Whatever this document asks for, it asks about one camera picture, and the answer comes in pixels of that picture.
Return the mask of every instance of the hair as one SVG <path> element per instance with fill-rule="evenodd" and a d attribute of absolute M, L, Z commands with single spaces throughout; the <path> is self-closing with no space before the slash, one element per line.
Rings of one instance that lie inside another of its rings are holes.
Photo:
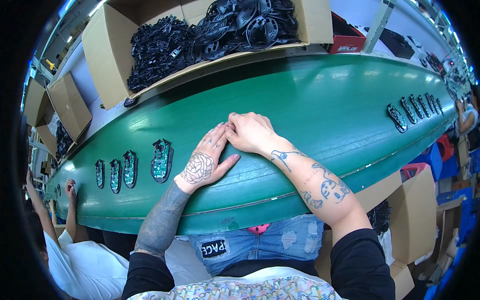
<path fill-rule="evenodd" d="M 40 251 L 45 251 L 47 244 L 43 235 L 42 223 L 40 217 L 33 210 L 32 200 L 28 199 L 24 205 L 25 219 L 27 221 L 27 229 L 31 232 L 35 245 Z"/>

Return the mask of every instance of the hand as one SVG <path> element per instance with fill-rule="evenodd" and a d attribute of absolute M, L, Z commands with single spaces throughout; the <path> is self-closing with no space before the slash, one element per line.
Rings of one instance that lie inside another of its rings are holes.
<path fill-rule="evenodd" d="M 463 104 L 461 101 L 456 101 L 456 108 L 458 108 L 459 111 L 463 111 Z"/>
<path fill-rule="evenodd" d="M 27 170 L 27 184 L 33 184 L 32 178 L 33 178 L 32 170 L 30 168 L 28 168 L 28 170 Z"/>
<path fill-rule="evenodd" d="M 279 137 L 270 120 L 254 112 L 239 115 L 232 112 L 228 116 L 226 129 L 228 141 L 237 149 L 244 152 L 269 155 Z"/>
<path fill-rule="evenodd" d="M 74 185 L 75 181 L 73 179 L 68 179 L 67 183 L 65 184 L 65 193 L 69 200 L 76 200 L 77 195 L 75 194 Z"/>
<path fill-rule="evenodd" d="M 240 159 L 240 155 L 234 154 L 218 164 L 220 154 L 227 144 L 227 127 L 228 124 L 218 124 L 199 142 L 185 169 L 175 177 L 175 182 L 182 191 L 191 194 L 199 187 L 219 180 Z"/>

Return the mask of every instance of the arm tattoo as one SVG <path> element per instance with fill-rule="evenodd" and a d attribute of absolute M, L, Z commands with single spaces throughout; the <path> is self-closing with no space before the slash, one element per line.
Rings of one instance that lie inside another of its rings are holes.
<path fill-rule="evenodd" d="M 173 181 L 142 223 L 135 252 L 147 253 L 165 262 L 165 250 L 172 244 L 189 198 L 190 194 L 182 191 Z"/>
<path fill-rule="evenodd" d="M 282 163 L 287 167 L 288 171 L 291 172 L 292 170 L 290 170 L 290 168 L 287 166 L 287 163 L 285 162 L 285 159 L 287 159 L 289 154 L 297 154 L 303 157 L 308 157 L 305 154 L 303 154 L 301 151 L 298 151 L 295 148 L 295 146 L 293 146 L 293 150 L 294 151 L 290 151 L 290 152 L 280 152 L 280 151 L 274 150 L 272 151 L 271 155 L 275 155 L 278 159 L 280 159 Z"/>
<path fill-rule="evenodd" d="M 312 194 L 307 192 L 307 191 L 299 191 L 299 192 L 303 196 L 303 199 L 305 199 L 305 202 L 307 204 L 310 204 L 311 206 L 313 206 L 315 208 L 322 207 L 322 205 L 324 203 L 323 200 L 312 199 Z"/>
<path fill-rule="evenodd" d="M 314 163 L 312 168 L 320 168 L 324 171 L 324 178 L 326 180 L 322 182 L 321 191 L 325 199 L 328 200 L 328 197 L 333 197 L 337 200 L 336 203 L 340 203 L 345 198 L 345 195 L 350 193 L 350 189 L 340 178 L 338 178 L 338 180 L 332 180 L 327 177 L 327 175 L 332 175 L 332 172 L 330 172 L 324 166 L 320 165 L 319 163 Z"/>
<path fill-rule="evenodd" d="M 202 152 L 196 152 L 192 154 L 192 157 L 190 157 L 187 166 L 180 173 L 180 176 L 182 176 L 186 182 L 195 184 L 208 179 L 210 175 L 212 175 L 213 169 L 213 158 Z"/>

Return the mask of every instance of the tattooed arm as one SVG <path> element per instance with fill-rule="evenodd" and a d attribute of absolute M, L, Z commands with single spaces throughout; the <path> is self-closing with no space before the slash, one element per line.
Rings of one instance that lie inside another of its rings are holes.
<path fill-rule="evenodd" d="M 180 216 L 190 196 L 201 186 L 222 178 L 240 159 L 235 154 L 221 164 L 218 163 L 227 143 L 227 126 L 228 124 L 218 124 L 197 145 L 185 169 L 175 176 L 165 194 L 145 218 L 138 232 L 135 252 L 147 253 L 165 262 L 165 250 L 172 244 Z"/>
<path fill-rule="evenodd" d="M 355 195 L 327 168 L 278 136 L 267 117 L 231 113 L 226 134 L 230 143 L 245 152 L 272 161 L 290 179 L 303 201 L 332 228 L 333 243 L 352 231 L 372 228 Z"/>

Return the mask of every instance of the ripped jeans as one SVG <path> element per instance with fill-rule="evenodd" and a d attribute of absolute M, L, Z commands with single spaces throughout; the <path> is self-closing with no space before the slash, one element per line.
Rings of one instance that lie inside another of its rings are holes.
<path fill-rule="evenodd" d="M 247 259 L 314 260 L 323 230 L 323 221 L 308 214 L 270 223 L 261 235 L 238 229 L 188 238 L 198 259 L 216 276 L 227 266 Z"/>

